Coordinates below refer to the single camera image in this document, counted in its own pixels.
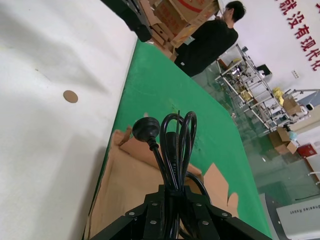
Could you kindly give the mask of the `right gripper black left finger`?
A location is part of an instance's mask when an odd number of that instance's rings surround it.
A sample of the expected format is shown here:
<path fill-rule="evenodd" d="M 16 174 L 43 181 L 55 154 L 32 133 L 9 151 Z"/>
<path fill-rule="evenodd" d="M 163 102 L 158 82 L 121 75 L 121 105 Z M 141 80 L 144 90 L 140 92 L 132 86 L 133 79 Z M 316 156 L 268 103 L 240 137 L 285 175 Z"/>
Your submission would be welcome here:
<path fill-rule="evenodd" d="M 165 186 L 147 194 L 144 202 L 127 211 L 99 233 L 93 240 L 163 240 L 165 219 Z"/>

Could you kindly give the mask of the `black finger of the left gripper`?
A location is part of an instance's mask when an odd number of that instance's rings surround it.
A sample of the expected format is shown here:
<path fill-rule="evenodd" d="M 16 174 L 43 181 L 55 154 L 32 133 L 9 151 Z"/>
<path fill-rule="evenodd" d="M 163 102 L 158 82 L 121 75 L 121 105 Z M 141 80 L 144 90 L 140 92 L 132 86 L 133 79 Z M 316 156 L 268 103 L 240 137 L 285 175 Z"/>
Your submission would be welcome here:
<path fill-rule="evenodd" d="M 152 31 L 139 0 L 101 0 L 101 2 L 120 17 L 141 42 L 151 40 Z"/>

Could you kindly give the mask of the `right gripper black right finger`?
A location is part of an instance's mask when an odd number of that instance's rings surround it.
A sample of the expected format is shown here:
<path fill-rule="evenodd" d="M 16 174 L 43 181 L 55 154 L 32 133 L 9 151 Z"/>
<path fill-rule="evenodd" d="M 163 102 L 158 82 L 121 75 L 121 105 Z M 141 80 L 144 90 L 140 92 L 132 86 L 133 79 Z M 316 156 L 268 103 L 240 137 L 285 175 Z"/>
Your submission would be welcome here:
<path fill-rule="evenodd" d="M 183 189 L 185 240 L 251 240 L 253 228 L 231 213 L 213 206 L 207 196 Z"/>

